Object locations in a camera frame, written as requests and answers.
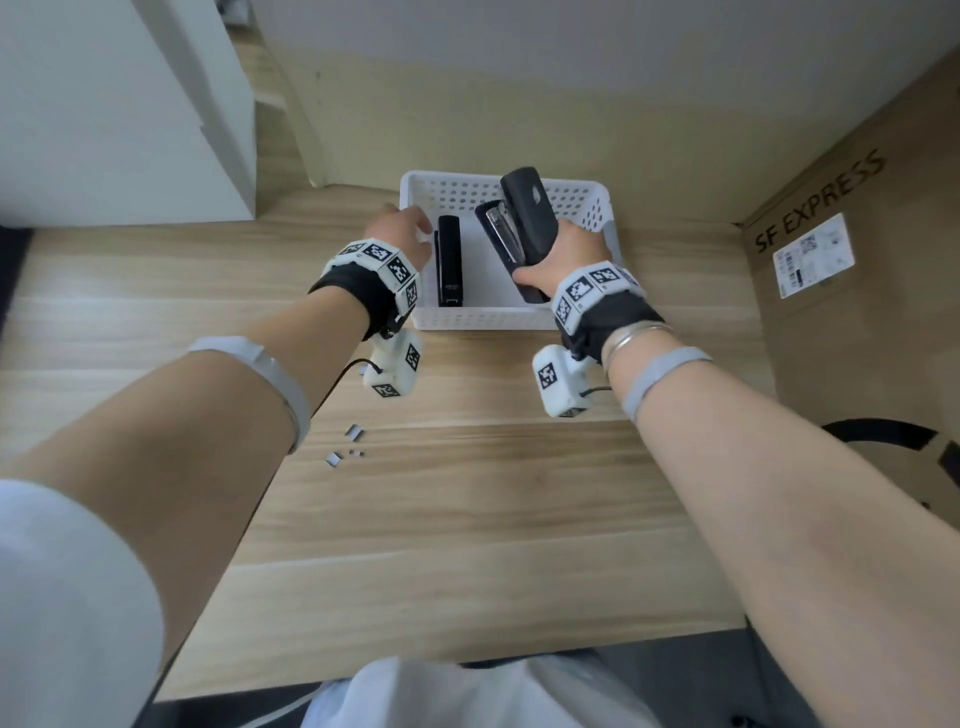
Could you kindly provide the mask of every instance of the white box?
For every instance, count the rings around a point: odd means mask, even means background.
[[[558,218],[566,217],[589,231],[603,232],[613,260],[622,262],[610,193],[603,184],[583,180],[543,180],[543,187]],[[556,328],[549,303],[531,304],[520,296],[473,213],[478,205],[502,197],[500,177],[496,175],[420,170],[403,175],[400,181],[401,208],[419,205],[434,228],[441,215],[460,218],[464,305],[455,308],[438,305],[434,256],[420,274],[420,302],[411,316],[415,327],[426,330]]]

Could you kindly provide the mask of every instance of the forearm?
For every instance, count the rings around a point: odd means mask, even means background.
[[[613,359],[614,392],[622,400],[646,363],[680,345],[663,331],[638,336]],[[707,362],[656,384],[637,425],[828,723],[946,724],[945,696],[960,682],[960,535],[853,450]],[[939,699],[922,701],[925,691]]]
[[[316,407],[368,325],[363,305],[327,287],[240,333],[278,359]],[[194,352],[134,382],[0,474],[63,492],[132,547],[159,591],[169,657],[294,437],[283,399],[265,379],[226,354]]]

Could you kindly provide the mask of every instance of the brown cardboard box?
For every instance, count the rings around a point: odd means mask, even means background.
[[[774,253],[837,212],[854,265],[782,299]],[[960,49],[754,215],[744,242],[780,400],[960,528]]]

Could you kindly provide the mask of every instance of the wooden table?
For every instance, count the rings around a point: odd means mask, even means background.
[[[395,193],[303,183],[260,109],[252,223],[40,231],[0,345],[9,457],[178,356],[303,294]],[[620,231],[691,344],[773,391],[733,226]],[[169,675],[181,698],[738,627],[735,596],[610,393],[549,420],[530,369],[553,333],[428,332],[415,393],[348,375],[288,458]],[[348,426],[364,458],[336,470]]]

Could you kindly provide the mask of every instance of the person's left arm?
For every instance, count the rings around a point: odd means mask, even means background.
[[[390,206],[366,237],[401,249],[420,270],[430,246],[417,229],[430,231],[422,210]],[[327,286],[238,333],[280,362],[313,411],[369,325],[356,298]],[[294,438],[284,400],[264,378],[222,352],[192,352],[5,463],[0,477],[59,491],[131,547],[156,585],[166,660],[226,570]]]

